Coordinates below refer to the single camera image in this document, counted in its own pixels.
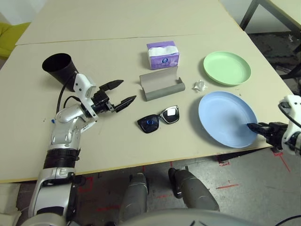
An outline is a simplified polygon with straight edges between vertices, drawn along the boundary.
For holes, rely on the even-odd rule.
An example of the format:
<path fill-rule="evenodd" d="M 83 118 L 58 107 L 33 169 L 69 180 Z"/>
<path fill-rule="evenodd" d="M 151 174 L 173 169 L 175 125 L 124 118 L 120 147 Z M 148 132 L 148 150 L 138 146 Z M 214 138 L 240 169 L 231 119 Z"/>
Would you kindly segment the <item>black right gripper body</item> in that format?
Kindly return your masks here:
<path fill-rule="evenodd" d="M 282 138 L 287 130 L 288 125 L 281 122 L 271 122 L 269 124 L 271 128 L 271 138 L 269 141 L 267 141 L 267 143 L 272 145 L 277 150 L 282 151 Z"/>

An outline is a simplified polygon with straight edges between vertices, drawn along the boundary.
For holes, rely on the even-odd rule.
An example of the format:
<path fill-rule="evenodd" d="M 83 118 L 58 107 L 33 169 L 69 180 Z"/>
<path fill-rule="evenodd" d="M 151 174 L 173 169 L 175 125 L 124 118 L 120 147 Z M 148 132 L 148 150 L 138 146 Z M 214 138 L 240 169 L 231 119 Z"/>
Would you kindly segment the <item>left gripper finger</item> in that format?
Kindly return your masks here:
<path fill-rule="evenodd" d="M 127 108 L 134 100 L 136 96 L 127 97 L 126 99 L 122 100 L 120 104 L 114 106 L 114 110 L 116 113 L 120 112 L 121 110 Z"/>
<path fill-rule="evenodd" d="M 110 81 L 104 85 L 101 85 L 99 87 L 99 89 L 101 91 L 108 91 L 108 90 L 112 90 L 115 89 L 116 87 L 118 87 L 121 83 L 123 83 L 123 80 L 114 80 L 114 81 Z"/>

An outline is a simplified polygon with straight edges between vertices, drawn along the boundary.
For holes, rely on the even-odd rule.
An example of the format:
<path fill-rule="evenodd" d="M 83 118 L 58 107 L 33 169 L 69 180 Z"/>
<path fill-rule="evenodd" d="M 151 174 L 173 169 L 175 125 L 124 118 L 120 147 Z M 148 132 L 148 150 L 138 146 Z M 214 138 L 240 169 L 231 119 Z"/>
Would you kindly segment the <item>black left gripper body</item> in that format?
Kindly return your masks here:
<path fill-rule="evenodd" d="M 110 99 L 106 92 L 109 89 L 99 89 L 91 98 L 93 105 L 91 106 L 95 113 L 115 112 L 115 106 L 110 103 Z"/>

